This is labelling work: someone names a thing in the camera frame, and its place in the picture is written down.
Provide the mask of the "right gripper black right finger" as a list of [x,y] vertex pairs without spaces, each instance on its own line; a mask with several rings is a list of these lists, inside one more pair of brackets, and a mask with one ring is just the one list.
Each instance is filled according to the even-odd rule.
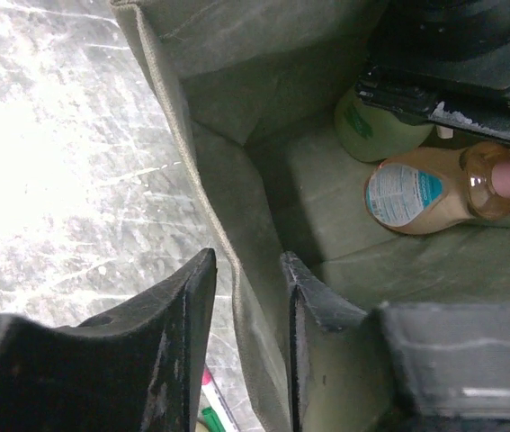
[[510,431],[510,303],[383,303],[363,310],[293,253],[295,431]]

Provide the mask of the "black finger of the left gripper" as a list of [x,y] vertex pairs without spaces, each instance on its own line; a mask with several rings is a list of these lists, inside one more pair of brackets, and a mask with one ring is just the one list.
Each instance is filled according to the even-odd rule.
[[510,107],[504,102],[430,89],[388,78],[373,68],[359,75],[354,91],[364,104],[406,124],[431,123],[510,147]]

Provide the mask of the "olive green canvas bag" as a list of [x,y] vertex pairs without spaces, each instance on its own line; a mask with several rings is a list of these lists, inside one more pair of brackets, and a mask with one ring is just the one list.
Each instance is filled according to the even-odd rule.
[[[159,101],[233,269],[233,315],[251,406],[268,431],[290,412],[290,307],[281,258],[295,254],[355,306],[510,303],[510,214],[408,235],[370,215],[381,161],[353,158],[335,109],[375,69],[368,42],[391,1],[115,1],[112,10]],[[419,146],[484,139],[433,131]]]

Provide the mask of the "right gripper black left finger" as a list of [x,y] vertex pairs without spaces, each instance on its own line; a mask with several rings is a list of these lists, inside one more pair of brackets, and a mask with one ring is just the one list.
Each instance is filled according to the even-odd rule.
[[192,431],[217,281],[201,250],[78,326],[0,314],[0,431]]

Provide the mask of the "orange bottle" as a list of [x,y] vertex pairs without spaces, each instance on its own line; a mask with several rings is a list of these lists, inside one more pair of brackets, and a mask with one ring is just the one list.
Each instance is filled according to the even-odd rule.
[[364,186],[370,215],[389,230],[425,235],[510,214],[510,148],[416,148],[383,161]]

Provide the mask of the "red and white marker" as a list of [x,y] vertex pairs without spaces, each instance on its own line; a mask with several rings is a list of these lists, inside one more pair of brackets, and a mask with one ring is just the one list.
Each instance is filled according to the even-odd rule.
[[210,404],[202,411],[209,430],[238,432],[238,423],[207,366],[204,366],[201,389]]

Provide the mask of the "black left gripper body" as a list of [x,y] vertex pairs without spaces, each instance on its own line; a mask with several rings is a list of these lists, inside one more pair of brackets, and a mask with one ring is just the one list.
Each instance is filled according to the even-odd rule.
[[474,95],[510,92],[510,1],[391,1],[368,42],[373,66]]

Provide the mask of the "green lotion bottle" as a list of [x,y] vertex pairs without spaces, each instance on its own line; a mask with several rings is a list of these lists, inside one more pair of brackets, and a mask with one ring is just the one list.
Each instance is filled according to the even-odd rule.
[[355,159],[373,163],[421,146],[433,131],[439,139],[453,138],[453,129],[430,123],[410,125],[393,113],[364,104],[353,89],[335,109],[335,129],[344,149]]

